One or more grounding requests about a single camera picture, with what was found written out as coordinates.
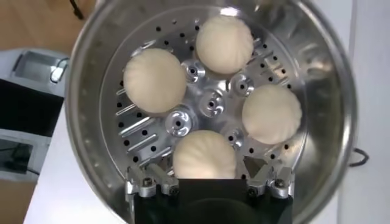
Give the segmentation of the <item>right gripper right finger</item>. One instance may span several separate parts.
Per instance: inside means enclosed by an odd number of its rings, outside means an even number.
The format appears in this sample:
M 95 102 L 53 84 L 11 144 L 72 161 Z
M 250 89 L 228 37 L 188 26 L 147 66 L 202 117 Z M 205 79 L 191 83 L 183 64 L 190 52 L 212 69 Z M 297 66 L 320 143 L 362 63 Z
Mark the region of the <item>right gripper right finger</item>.
M 278 172 L 275 166 L 262 159 L 245 156 L 243 159 L 248 171 L 248 194 L 250 197 L 260 197 L 269 191 L 277 199 L 287 199 L 294 182 L 292 168 L 283 166 Z

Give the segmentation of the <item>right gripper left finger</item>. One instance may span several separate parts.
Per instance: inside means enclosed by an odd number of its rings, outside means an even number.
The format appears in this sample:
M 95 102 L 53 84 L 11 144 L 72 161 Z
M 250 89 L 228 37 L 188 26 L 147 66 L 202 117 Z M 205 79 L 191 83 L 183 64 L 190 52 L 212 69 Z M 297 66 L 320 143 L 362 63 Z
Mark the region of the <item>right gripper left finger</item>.
M 131 201 L 133 195 L 141 198 L 151 198 L 157 194 L 157 186 L 163 195 L 179 194 L 179 181 L 169 176 L 157 164 L 149 164 L 141 169 L 137 164 L 131 164 L 126 170 L 125 199 Z

